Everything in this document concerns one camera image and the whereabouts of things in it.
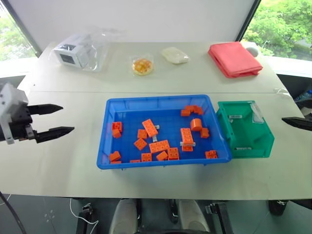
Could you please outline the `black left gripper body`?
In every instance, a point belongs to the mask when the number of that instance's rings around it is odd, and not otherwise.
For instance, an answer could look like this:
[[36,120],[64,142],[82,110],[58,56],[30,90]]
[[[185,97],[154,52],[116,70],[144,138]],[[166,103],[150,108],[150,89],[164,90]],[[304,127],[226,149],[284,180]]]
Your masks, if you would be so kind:
[[31,115],[38,114],[38,106],[28,106],[26,103],[12,104],[8,110],[11,121],[9,128],[11,136],[8,143],[13,144],[15,140],[34,139],[37,141],[37,132],[33,130],[31,124],[33,122]]

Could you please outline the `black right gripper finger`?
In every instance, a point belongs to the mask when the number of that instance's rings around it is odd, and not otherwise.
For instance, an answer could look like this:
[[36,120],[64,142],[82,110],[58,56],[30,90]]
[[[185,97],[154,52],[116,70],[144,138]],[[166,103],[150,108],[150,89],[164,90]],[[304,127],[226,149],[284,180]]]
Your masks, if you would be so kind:
[[282,120],[295,128],[312,131],[312,121],[300,117],[283,117]]

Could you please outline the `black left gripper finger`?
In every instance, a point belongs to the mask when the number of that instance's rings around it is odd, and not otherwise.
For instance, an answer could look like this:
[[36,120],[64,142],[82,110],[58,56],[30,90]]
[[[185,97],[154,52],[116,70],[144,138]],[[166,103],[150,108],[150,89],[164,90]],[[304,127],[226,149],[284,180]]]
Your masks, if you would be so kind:
[[35,131],[35,140],[36,140],[36,143],[50,141],[53,139],[60,138],[66,134],[69,134],[74,129],[75,129],[74,127],[62,126],[62,127],[52,128],[52,129],[49,129],[48,131],[40,132],[40,133]]
[[28,106],[30,115],[51,114],[62,109],[63,107],[55,105],[55,104],[41,104],[41,105]]

